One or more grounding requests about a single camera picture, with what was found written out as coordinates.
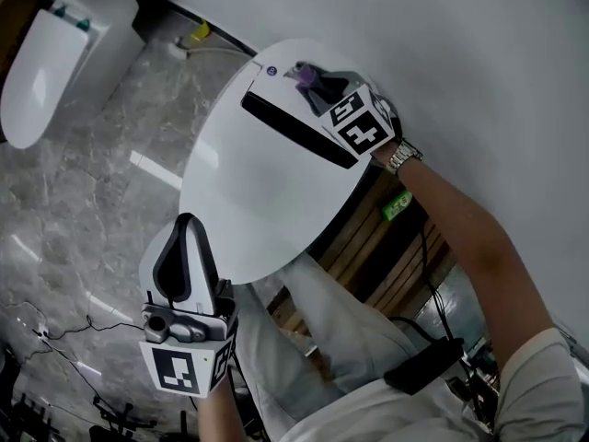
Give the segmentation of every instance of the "white pants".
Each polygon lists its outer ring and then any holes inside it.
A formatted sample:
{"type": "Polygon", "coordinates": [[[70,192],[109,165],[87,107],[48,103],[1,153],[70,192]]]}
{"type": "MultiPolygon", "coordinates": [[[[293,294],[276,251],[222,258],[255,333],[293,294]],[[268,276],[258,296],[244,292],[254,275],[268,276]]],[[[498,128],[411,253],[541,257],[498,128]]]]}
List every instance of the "white pants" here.
{"type": "Polygon", "coordinates": [[[272,441],[310,414],[383,375],[416,351],[377,310],[360,303],[308,255],[279,272],[334,380],[323,381],[282,334],[251,285],[234,286],[240,306],[237,358],[272,441]]]}

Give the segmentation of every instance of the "gray marble floor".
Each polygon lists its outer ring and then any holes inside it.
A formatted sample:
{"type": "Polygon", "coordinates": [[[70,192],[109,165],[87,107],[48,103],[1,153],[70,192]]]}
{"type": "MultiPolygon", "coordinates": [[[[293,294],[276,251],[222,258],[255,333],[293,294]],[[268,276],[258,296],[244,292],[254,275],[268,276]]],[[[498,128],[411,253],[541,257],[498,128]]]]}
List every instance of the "gray marble floor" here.
{"type": "MultiPolygon", "coordinates": [[[[167,53],[173,37],[194,25],[171,12],[151,15],[141,31],[148,43],[105,110],[85,125],[55,126],[32,148],[0,145],[0,340],[20,362],[49,350],[31,331],[45,323],[52,336],[87,324],[141,324],[137,265],[154,234],[178,212],[179,191],[137,168],[135,152],[181,176],[215,97],[247,58],[167,53]],[[40,310],[24,304],[28,301],[40,310]]],[[[204,44],[231,47],[213,35],[204,44]]],[[[179,430],[187,398],[156,391],[140,355],[141,332],[68,333],[52,341],[110,405],[131,402],[156,430],[179,430]]],[[[92,389],[57,352],[23,365],[16,394],[50,403],[53,424],[67,440],[87,440],[90,424],[104,425],[91,405],[92,389]]],[[[195,419],[189,430],[195,433],[195,419]]]]}

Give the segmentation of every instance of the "toilet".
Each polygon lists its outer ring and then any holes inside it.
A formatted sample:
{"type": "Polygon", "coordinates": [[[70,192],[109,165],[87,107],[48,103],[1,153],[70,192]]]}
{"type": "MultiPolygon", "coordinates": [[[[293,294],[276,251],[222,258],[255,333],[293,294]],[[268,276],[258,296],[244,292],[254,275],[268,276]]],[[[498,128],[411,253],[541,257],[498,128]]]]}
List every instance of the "toilet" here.
{"type": "Polygon", "coordinates": [[[0,123],[12,146],[35,144],[54,122],[96,116],[144,47],[135,0],[52,0],[10,66],[0,123]]]}

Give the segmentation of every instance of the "person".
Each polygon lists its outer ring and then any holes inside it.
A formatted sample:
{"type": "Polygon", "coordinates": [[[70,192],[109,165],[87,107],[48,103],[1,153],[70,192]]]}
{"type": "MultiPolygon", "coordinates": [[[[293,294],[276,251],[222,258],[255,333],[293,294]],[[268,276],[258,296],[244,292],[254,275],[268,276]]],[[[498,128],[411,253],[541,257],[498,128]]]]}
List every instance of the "person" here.
{"type": "MultiPolygon", "coordinates": [[[[303,254],[277,274],[328,358],[331,382],[282,335],[251,285],[234,287],[237,357],[270,439],[579,440],[581,384],[514,244],[491,214],[421,163],[412,146],[401,146],[389,143],[374,156],[436,224],[477,294],[501,372],[494,434],[440,378],[413,396],[390,388],[382,377],[416,354],[411,342],[303,254]]],[[[226,381],[200,401],[198,419],[204,442],[245,439],[226,381]]]]}

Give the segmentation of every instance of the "toilet seat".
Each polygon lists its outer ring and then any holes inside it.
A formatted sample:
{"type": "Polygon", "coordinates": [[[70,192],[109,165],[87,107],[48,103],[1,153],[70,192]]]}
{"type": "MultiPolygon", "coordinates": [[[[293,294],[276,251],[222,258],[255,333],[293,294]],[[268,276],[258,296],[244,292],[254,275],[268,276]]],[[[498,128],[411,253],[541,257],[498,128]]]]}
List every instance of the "toilet seat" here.
{"type": "Polygon", "coordinates": [[[8,143],[24,149],[51,123],[70,80],[86,56],[86,32],[40,10],[10,67],[0,98],[8,143]]]}

